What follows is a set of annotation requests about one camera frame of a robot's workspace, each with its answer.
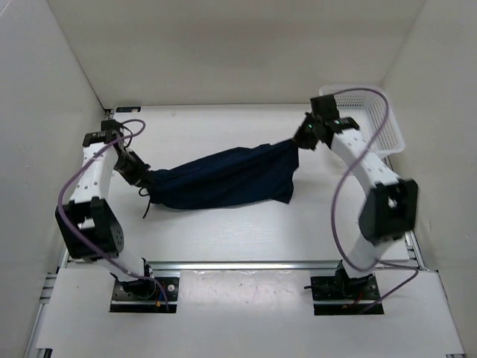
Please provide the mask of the navy blue shorts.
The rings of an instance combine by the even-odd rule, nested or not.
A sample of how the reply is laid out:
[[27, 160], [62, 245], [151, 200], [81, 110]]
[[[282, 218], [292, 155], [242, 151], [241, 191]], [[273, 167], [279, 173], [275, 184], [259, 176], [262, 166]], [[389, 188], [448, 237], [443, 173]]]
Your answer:
[[150, 171], [141, 189], [149, 204], [172, 210], [236, 207], [260, 201], [288, 204], [299, 168], [292, 139], [254, 148], [235, 147], [173, 169]]

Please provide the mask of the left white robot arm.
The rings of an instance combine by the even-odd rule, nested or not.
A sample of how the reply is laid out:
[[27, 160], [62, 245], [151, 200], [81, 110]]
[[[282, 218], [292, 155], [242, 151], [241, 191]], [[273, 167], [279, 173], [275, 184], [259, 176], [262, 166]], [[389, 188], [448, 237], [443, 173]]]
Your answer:
[[113, 174], [129, 185], [149, 185], [150, 165], [129, 147], [136, 134], [125, 123], [104, 120], [99, 131], [83, 138], [83, 164], [57, 199], [55, 218], [73, 260], [105, 267], [139, 298], [149, 298], [156, 280], [147, 260], [124, 247], [124, 233], [107, 198]]

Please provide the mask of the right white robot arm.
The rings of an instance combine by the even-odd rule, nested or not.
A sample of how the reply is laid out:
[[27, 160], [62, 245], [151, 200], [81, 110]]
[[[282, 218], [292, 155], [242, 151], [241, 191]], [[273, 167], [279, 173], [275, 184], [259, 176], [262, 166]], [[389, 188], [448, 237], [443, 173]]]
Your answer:
[[347, 165], [332, 196], [332, 235], [338, 234], [336, 207], [344, 181], [353, 175], [364, 191], [365, 200], [358, 217], [360, 236], [353, 249], [338, 246], [345, 273], [335, 279], [335, 291], [351, 298], [361, 290], [361, 279], [372, 274], [382, 255], [413, 230], [417, 216], [418, 185], [402, 179], [371, 151], [371, 139], [365, 139], [355, 119], [343, 117], [335, 96], [311, 98], [311, 110], [294, 135], [299, 148], [314, 150], [319, 142], [337, 154]]

